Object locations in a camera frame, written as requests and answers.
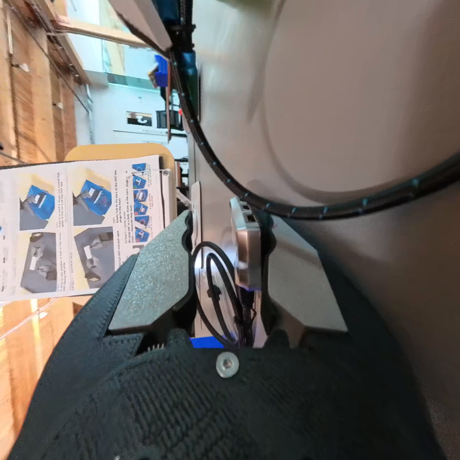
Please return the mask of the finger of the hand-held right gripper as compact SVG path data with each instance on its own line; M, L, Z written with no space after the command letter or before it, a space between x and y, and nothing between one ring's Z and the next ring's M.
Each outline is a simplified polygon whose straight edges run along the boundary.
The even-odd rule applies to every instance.
M152 1L110 0L109 3L135 37L159 54L168 54L172 41Z

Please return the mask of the small blue crate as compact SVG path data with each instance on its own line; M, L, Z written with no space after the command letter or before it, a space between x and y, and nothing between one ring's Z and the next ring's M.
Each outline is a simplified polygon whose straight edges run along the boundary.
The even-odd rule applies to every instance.
M154 71L155 81L158 87L168 87L168 65L167 61L161 55L155 54L156 70Z

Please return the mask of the printed instruction sheet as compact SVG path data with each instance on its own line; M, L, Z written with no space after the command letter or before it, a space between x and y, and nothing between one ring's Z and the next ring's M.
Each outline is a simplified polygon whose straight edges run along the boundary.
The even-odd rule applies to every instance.
M159 155L1 169L0 300L93 293L162 232Z

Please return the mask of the brushed metal hub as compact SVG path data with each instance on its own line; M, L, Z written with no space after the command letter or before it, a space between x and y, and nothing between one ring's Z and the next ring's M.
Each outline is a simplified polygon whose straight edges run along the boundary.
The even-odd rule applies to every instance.
M234 271L237 285L250 292L262 291L261 218L250 205L237 197L230 199L232 239L235 246Z

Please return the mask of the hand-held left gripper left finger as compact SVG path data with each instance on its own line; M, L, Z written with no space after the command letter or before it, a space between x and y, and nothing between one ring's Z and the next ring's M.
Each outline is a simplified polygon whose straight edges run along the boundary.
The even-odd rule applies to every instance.
M191 211L181 213L139 253L108 326L110 333L191 331L196 316Z

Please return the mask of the blue storage bin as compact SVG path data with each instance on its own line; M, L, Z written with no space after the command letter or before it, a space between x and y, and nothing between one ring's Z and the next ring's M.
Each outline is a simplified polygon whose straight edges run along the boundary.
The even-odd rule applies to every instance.
M219 342L215 337L191 337L190 342L194 349L224 349L232 348L230 345L224 345Z

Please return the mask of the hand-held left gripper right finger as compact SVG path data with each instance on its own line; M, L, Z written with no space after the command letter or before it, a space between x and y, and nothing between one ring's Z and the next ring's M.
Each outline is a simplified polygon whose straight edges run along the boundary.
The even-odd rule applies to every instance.
M266 336L281 330L296 347L306 333L348 334L317 250L278 216L268 216L264 229L260 317Z

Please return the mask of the black braided cable green plugs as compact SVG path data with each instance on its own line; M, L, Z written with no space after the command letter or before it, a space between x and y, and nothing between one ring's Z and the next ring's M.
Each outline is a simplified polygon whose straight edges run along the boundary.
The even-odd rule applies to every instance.
M179 94L184 118L199 150L219 180L237 197L252 207L283 218L297 220L338 220L377 213L403 205L435 192L459 181L459 153L433 168L406 181L400 182L374 194L356 199L323 204L321 206L294 206L269 200L259 196L240 184L223 166L210 146L196 115L197 98L190 94L191 75L197 70L192 34L195 25L192 19L192 1L169 1L175 4L176 18L162 20L172 39L169 58L172 64L173 80Z

